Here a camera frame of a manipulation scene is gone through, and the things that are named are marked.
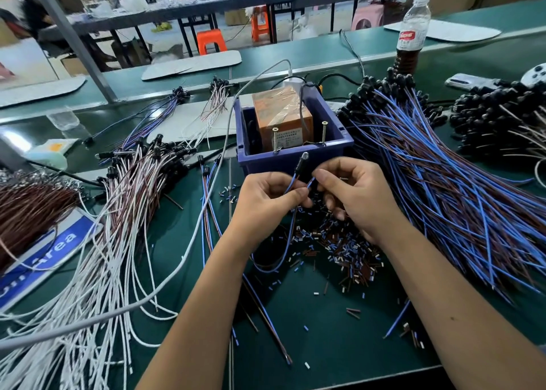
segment green work surface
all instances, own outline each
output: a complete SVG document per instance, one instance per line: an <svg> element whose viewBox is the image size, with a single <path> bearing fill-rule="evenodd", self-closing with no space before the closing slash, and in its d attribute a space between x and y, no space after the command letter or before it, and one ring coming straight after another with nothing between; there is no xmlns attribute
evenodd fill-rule
<svg viewBox="0 0 546 390"><path fill-rule="evenodd" d="M497 28L505 33L537 28L546 24L546 0L521 1L509 5L448 15L442 17L442 19L451 22ZM366 57L396 50L398 33L379 27L347 32L347 38L357 54L361 57ZM438 45L439 43L441 42L427 39L425 46ZM354 58L349 48L340 41L337 34L283 42L259 48L241 49L240 52L242 62L231 69L221 68L143 82L140 80L140 77L147 69L147 66L144 66L112 71L105 73L105 77L117 97L123 100L169 90L178 86L188 87L206 84L212 80L214 75L222 79L254 76L269 67L271 63L284 58L291 60L294 69L346 61ZM273 71L286 69L288 69L287 64L280 64ZM69 95L2 109L0 110L0 119L31 116L37 112L45 112L65 106L78 107L105 103L98 88L88 78L81 89Z"/></svg>

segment screw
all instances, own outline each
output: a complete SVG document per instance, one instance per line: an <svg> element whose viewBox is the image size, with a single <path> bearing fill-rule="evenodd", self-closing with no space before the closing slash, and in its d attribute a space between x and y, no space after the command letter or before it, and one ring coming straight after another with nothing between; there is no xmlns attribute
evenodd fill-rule
<svg viewBox="0 0 546 390"><path fill-rule="evenodd" d="M277 127L273 127L273 152L276 153L277 152L277 131L278 131L278 128Z"/></svg>
<svg viewBox="0 0 546 390"><path fill-rule="evenodd" d="M328 125L328 121L322 122L322 144L326 142L326 126Z"/></svg>

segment dark brown liquid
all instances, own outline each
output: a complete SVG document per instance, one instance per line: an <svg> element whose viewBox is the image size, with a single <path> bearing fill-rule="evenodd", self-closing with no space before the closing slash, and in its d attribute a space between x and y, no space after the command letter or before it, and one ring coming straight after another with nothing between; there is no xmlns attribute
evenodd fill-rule
<svg viewBox="0 0 546 390"><path fill-rule="evenodd" d="M407 75L414 74L417 69L417 61L419 59L418 51L401 51L396 50L396 60L394 61L394 72L397 74Z"/></svg>

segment blue and white sign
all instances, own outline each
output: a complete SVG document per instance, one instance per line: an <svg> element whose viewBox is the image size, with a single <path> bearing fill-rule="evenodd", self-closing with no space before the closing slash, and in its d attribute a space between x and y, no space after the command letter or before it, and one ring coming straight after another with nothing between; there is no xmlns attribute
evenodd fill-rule
<svg viewBox="0 0 546 390"><path fill-rule="evenodd" d="M81 209L75 208L58 229L48 231L25 252L0 278L0 311L5 311L31 290L44 282L55 269L78 251L94 221Z"/></svg>

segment person's right hand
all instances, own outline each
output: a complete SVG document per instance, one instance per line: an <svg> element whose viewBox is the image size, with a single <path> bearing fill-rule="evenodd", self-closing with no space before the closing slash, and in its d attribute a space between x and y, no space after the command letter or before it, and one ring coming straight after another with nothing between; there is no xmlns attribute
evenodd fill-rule
<svg viewBox="0 0 546 390"><path fill-rule="evenodd" d="M346 214L349 215L366 239L374 244L380 244L390 230L408 222L376 163L336 157L318 166L313 176L334 217L343 221Z"/></svg>

